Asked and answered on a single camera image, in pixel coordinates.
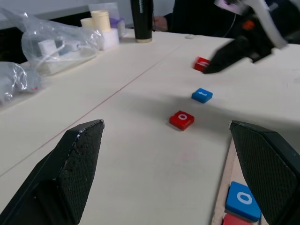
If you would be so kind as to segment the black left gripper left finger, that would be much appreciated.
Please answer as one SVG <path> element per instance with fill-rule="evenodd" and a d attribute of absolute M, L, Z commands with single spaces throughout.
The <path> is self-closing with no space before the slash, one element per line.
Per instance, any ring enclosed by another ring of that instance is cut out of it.
<path fill-rule="evenodd" d="M 67 130 L 41 159 L 0 215 L 2 225 L 77 225 L 94 180 L 105 124 Z"/>

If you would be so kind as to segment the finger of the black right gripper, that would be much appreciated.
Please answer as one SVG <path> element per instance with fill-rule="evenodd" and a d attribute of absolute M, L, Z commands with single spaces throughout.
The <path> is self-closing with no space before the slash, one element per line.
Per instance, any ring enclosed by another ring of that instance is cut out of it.
<path fill-rule="evenodd" d="M 244 58 L 244 39 L 234 39 L 216 50 L 211 63 L 235 63 Z"/>
<path fill-rule="evenodd" d="M 247 55 L 242 52 L 215 52 L 213 57 L 210 59 L 209 65 L 202 71 L 202 73 L 219 73 L 246 57 Z"/>

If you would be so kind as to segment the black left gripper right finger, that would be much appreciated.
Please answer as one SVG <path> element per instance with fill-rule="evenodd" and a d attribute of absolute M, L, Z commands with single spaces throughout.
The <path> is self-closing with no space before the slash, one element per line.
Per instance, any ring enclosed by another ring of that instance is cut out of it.
<path fill-rule="evenodd" d="M 233 120 L 229 129 L 243 177 L 266 222 L 300 223 L 300 155 L 278 133 Z"/>

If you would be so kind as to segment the person's bare hand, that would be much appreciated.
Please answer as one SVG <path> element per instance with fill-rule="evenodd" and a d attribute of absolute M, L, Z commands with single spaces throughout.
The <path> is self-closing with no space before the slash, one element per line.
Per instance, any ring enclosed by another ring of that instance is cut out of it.
<path fill-rule="evenodd" d="M 163 16 L 155 16 L 153 26 L 155 30 L 167 32 L 168 30 L 167 19 Z"/>

